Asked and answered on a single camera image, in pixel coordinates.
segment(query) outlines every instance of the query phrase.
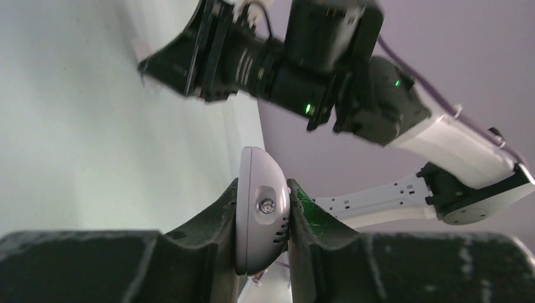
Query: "black cable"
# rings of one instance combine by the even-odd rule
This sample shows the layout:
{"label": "black cable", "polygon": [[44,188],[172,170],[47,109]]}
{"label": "black cable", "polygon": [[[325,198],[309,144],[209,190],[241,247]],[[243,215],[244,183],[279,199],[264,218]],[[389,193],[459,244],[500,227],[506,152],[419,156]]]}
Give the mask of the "black cable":
{"label": "black cable", "polygon": [[262,3],[262,2],[260,2],[258,0],[247,1],[247,3],[244,6],[244,10],[247,13],[249,13],[249,6],[251,4],[255,4],[256,6],[260,7],[262,12],[264,13],[264,18],[266,19],[266,24],[267,24],[267,30],[269,31],[269,38],[270,39],[273,38],[273,28],[271,27],[271,20],[269,20],[268,9],[267,9],[266,5],[264,5],[264,3]]}

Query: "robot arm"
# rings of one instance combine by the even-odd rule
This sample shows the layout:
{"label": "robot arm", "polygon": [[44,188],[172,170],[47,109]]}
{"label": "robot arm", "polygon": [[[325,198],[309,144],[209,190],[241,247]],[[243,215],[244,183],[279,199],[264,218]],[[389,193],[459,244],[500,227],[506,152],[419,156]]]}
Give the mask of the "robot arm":
{"label": "robot arm", "polygon": [[[141,61],[140,73],[208,103],[247,92],[308,119],[308,131],[334,109],[334,132],[433,163],[396,186],[316,199],[354,227],[431,217],[473,223],[535,190],[526,163],[498,133],[477,128],[388,48],[374,0],[293,0],[284,42],[271,31],[256,36],[251,10],[265,11],[262,2],[236,9],[200,0],[186,29]],[[376,42],[395,64],[372,56]]]}

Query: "cable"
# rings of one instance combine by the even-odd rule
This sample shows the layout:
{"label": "cable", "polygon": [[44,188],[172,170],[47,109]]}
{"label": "cable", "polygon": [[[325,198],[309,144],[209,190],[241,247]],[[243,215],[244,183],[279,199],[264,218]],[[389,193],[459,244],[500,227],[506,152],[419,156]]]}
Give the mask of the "cable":
{"label": "cable", "polygon": [[268,9],[266,5],[264,5],[264,3],[258,0],[250,0],[250,1],[247,1],[244,5],[245,12],[249,13],[249,7],[251,4],[254,4],[260,7],[262,12],[264,13],[264,18],[266,19],[266,24],[267,24],[267,30],[269,31],[269,38],[270,39],[273,38],[273,28],[271,27],[271,20],[269,20]]}
{"label": "cable", "polygon": [[403,61],[401,57],[399,57],[385,42],[385,40],[379,35],[379,38],[377,39],[377,42],[383,48],[383,50],[386,52],[386,54],[392,58],[392,60],[405,72],[409,73],[414,79],[422,85],[422,87],[429,93],[429,95],[435,99],[435,101],[441,106],[441,108],[446,111],[451,116],[457,116],[456,119],[463,123],[468,128],[471,128],[474,132],[479,134],[480,136],[484,137],[487,141],[494,144],[496,147],[499,147],[500,149],[506,151],[509,153],[517,163],[523,164],[526,168],[527,162],[525,158],[517,151],[515,151],[513,148],[509,147],[508,145],[504,145],[503,141],[498,139],[494,134],[492,134],[490,131],[480,128],[474,121],[472,121],[470,118],[465,116],[463,113],[459,113],[457,108],[455,108],[453,105],[451,105],[446,98],[438,92],[438,90],[424,77],[422,76],[417,70],[412,68],[408,63]]}

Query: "screw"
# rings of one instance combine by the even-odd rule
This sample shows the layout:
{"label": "screw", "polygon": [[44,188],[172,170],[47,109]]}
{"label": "screw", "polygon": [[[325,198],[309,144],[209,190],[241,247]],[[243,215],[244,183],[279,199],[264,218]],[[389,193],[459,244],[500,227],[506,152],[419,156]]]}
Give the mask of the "screw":
{"label": "screw", "polygon": [[275,202],[269,198],[263,199],[260,202],[260,210],[263,213],[272,213],[275,210]]}

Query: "table surface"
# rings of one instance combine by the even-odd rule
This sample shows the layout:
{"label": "table surface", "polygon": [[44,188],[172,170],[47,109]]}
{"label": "table surface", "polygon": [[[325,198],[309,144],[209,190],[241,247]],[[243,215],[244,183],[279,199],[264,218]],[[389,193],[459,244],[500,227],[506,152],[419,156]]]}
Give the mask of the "table surface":
{"label": "table surface", "polygon": [[197,0],[8,1],[0,10],[0,235],[160,229],[210,205],[263,147],[257,104],[206,105],[142,85]]}

